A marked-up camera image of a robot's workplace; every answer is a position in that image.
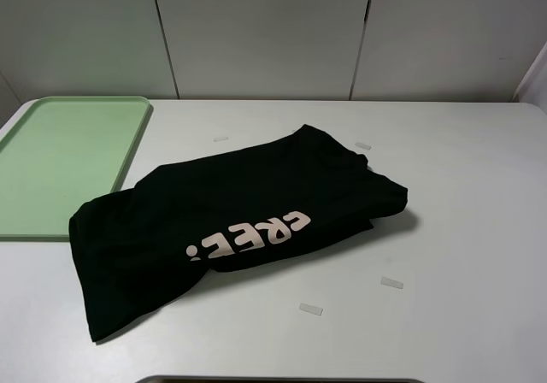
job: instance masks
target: light green plastic tray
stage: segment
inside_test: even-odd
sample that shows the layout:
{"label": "light green plastic tray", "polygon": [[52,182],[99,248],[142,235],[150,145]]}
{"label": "light green plastic tray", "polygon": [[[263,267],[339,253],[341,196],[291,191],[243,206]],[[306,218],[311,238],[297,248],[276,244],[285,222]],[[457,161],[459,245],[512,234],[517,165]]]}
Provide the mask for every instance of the light green plastic tray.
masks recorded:
{"label": "light green plastic tray", "polygon": [[151,112],[142,97],[48,97],[0,141],[0,239],[65,239],[87,201],[119,189]]}

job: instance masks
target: folded black shirt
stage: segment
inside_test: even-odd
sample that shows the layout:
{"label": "folded black shirt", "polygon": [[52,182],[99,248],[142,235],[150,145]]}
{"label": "folded black shirt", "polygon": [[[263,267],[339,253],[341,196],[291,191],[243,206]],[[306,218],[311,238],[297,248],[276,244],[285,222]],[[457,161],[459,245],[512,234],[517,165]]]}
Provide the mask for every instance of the folded black shirt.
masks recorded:
{"label": "folded black shirt", "polygon": [[319,250],[406,203],[406,188],[309,126],[269,144],[160,166],[70,220],[91,339],[169,303],[210,268]]}

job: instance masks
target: white table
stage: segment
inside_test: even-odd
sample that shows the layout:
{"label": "white table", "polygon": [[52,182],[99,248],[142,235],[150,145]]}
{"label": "white table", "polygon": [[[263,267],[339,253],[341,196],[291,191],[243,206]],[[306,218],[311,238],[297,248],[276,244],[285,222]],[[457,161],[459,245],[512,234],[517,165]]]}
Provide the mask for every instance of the white table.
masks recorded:
{"label": "white table", "polygon": [[[265,143],[309,123],[407,186],[408,210],[311,255],[209,273],[180,300],[102,345],[87,332],[69,244],[0,243],[3,381],[547,381],[547,115],[538,108],[152,104],[125,188],[160,164]],[[219,136],[229,139],[214,142]],[[382,276],[404,288],[382,286]],[[300,303],[322,307],[322,316],[302,312]]]}

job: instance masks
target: black t-shirt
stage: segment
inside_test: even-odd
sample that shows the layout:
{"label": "black t-shirt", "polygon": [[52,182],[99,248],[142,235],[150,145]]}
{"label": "black t-shirt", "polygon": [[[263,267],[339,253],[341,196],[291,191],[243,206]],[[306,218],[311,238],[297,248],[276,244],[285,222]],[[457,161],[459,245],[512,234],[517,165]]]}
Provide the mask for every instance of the black t-shirt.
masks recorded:
{"label": "black t-shirt", "polygon": [[269,144],[160,166],[70,220],[91,338],[169,303],[210,268],[319,250],[406,203],[406,188],[309,126]]}

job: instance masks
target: small white paper piece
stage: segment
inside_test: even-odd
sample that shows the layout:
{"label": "small white paper piece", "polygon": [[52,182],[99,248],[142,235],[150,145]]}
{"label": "small white paper piece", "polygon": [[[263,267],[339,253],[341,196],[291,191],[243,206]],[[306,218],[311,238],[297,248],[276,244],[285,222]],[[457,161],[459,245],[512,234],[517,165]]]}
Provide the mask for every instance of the small white paper piece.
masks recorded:
{"label": "small white paper piece", "polygon": [[323,308],[318,308],[317,306],[310,306],[309,304],[305,304],[305,303],[300,303],[300,310],[311,313],[312,315],[318,315],[318,316],[321,316],[321,313],[323,313]]}
{"label": "small white paper piece", "polygon": [[385,276],[382,276],[382,280],[379,283],[386,286],[396,287],[397,289],[403,289],[402,282],[399,282],[398,280],[386,278]]}
{"label": "small white paper piece", "polygon": [[363,148],[364,150],[370,150],[372,146],[364,144],[363,142],[356,142],[356,146]]}

